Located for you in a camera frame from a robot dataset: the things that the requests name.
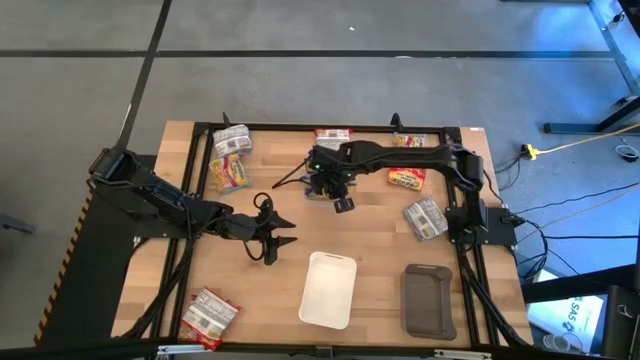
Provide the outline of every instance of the wooden table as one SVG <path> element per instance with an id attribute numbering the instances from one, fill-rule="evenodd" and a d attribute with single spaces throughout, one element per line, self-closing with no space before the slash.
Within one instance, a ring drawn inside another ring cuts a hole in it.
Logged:
<path id="1" fill-rule="evenodd" d="M 156 173 L 176 186 L 180 186 L 182 181 L 193 124 L 168 122 L 158 152 Z M 461 128 L 461 132 L 463 145 L 484 158 L 487 171 L 494 177 L 484 130 Z M 390 146 L 391 137 L 391 134 L 354 133 L 352 139 L 372 140 Z M 253 180 L 253 187 L 216 198 L 207 184 L 204 198 L 230 204 L 237 213 L 255 215 L 252 199 L 256 193 L 267 191 L 273 197 L 279 214 L 297 225 L 295 229 L 278 230 L 276 234 L 297 236 L 298 241 L 281 248 L 279 259 L 273 266 L 250 260 L 238 241 L 211 235 L 204 235 L 198 241 L 189 275 L 187 299 L 206 286 L 242 306 L 223 335 L 225 342 L 470 346 L 454 247 L 446 234 L 419 243 L 402 214 L 403 208 L 427 195 L 433 197 L 442 209 L 446 207 L 445 180 L 440 173 L 427 170 L 421 193 L 387 183 L 386 170 L 359 176 L 357 186 L 350 190 L 356 209 L 336 214 L 331 202 L 307 200 L 301 184 L 271 190 L 279 178 L 300 164 L 307 155 L 315 140 L 312 132 L 254 131 L 252 138 L 253 153 L 243 157 L 242 162 Z M 432 136 L 430 141 L 430 145 L 438 145 L 437 136 Z M 200 163 L 202 147 L 198 149 L 196 164 Z M 196 169 L 191 189 L 195 188 L 197 172 Z M 482 196 L 488 205 L 499 205 L 488 186 L 483 188 Z M 113 335 L 128 330 L 156 295 L 167 244 L 166 239 L 152 239 L 131 259 Z M 256 253 L 259 245 L 256 242 L 253 246 Z M 483 249 L 494 302 L 519 335 L 532 342 L 512 255 L 504 247 L 484 246 Z M 298 318 L 309 255 L 314 251 L 348 256 L 357 262 L 351 318 L 345 330 L 306 324 Z M 455 340 L 419 339 L 402 330 L 400 276 L 410 263 L 446 266 L 453 271 L 452 316 L 458 333 Z M 166 307 L 161 334 L 168 333 L 172 302 L 170 299 Z M 475 309 L 481 341 L 487 343 L 482 306 L 477 299 Z"/>

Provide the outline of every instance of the white plastic plate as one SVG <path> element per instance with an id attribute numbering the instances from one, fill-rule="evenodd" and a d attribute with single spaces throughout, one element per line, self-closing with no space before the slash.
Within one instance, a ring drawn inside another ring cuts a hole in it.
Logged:
<path id="1" fill-rule="evenodd" d="M 349 257 L 320 251 L 311 254 L 298 310 L 300 320 L 338 330 L 346 328 L 357 267 Z"/>

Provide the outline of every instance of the concrete floor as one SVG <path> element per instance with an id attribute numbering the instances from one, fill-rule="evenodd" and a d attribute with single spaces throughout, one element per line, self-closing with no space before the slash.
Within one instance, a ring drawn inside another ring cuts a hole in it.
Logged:
<path id="1" fill-rule="evenodd" d="M 144 50 L 160 5 L 2 1 L 0 49 Z M 608 0 L 599 5 L 605 16 L 615 12 Z M 621 48 L 640 49 L 628 25 L 614 36 Z M 176 0 L 160 48 L 607 50 L 585 5 L 497 0 Z M 640 56 L 630 54 L 638 71 Z M 86 195 L 86 170 L 117 138 L 141 63 L 0 59 L 0 212 L 38 226 L 31 236 L 0 232 L 0 348 L 31 344 Z M 541 124 L 599 121 L 627 94 L 610 60 L 162 59 L 130 148 L 153 154 L 165 121 L 218 121 L 222 111 L 233 122 L 336 124 L 386 124 L 399 112 L 406 124 L 484 127 L 500 163 L 521 143 L 547 148 L 580 139 L 543 135 Z M 640 138 L 627 140 L 640 148 Z M 618 144 L 606 139 L 524 163 L 503 197 L 519 210 L 638 181 L 640 164 L 623 162 L 612 150 Z M 639 199 L 632 193 L 548 233 L 633 234 Z M 528 217 L 544 224 L 600 200 Z M 550 246 L 581 272 L 631 263 L 636 249 L 633 240 Z M 540 250 L 535 237 L 519 248 L 524 256 Z M 571 272 L 553 256 L 548 267 Z"/>

